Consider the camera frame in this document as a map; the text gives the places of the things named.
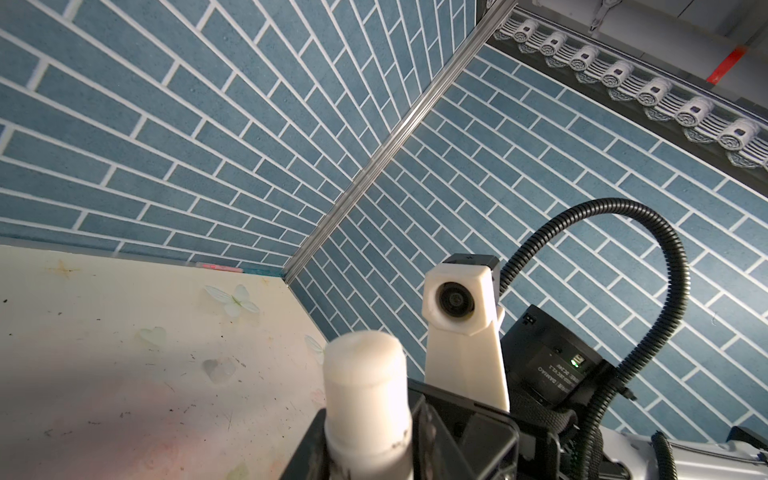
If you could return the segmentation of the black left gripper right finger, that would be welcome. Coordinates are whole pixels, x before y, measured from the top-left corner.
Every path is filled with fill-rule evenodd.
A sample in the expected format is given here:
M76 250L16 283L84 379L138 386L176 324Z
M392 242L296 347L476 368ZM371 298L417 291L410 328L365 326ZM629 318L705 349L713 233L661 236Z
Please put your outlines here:
M419 398L412 414L414 478L461 479L456 443L436 409Z

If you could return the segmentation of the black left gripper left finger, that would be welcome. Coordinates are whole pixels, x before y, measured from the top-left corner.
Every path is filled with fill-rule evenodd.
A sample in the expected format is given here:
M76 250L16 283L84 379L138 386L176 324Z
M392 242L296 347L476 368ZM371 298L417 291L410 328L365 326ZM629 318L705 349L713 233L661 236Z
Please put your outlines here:
M325 437L326 410L319 410L296 451L285 467L281 480L328 480L329 454Z

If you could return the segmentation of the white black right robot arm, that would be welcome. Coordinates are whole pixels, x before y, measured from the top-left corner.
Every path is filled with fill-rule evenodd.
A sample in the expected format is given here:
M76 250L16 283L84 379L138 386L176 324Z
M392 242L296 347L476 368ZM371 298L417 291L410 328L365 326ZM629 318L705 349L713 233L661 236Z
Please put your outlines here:
M580 300L570 311L546 299L543 309L611 360L645 334L656 299ZM624 433L662 430L678 440L723 441L735 427L767 435L767 308L727 294L692 300L683 326L617 397L603 421Z

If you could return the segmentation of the white glue stick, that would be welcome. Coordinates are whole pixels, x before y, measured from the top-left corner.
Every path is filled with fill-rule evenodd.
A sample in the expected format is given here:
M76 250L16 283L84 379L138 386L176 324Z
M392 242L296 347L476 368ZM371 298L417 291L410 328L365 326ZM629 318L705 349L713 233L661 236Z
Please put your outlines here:
M399 340L356 331L325 349L324 434L332 479L411 479L412 414Z

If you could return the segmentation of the translucent glue stick cap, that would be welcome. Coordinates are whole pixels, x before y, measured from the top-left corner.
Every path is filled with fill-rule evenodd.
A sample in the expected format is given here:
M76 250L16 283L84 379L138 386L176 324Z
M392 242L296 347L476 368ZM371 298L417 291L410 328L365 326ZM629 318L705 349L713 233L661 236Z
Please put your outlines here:
M202 369L213 384L220 385L233 377L237 365L229 357L207 359L202 362Z

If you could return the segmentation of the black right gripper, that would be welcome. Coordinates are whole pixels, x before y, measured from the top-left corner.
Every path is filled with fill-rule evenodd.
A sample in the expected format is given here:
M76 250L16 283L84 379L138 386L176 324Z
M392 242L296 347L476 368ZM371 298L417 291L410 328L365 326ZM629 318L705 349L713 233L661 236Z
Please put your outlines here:
M419 398L436 409L456 443L461 479L567 479L564 443L575 433L576 413L552 409L524 391L512 392L504 412L410 379L412 409Z

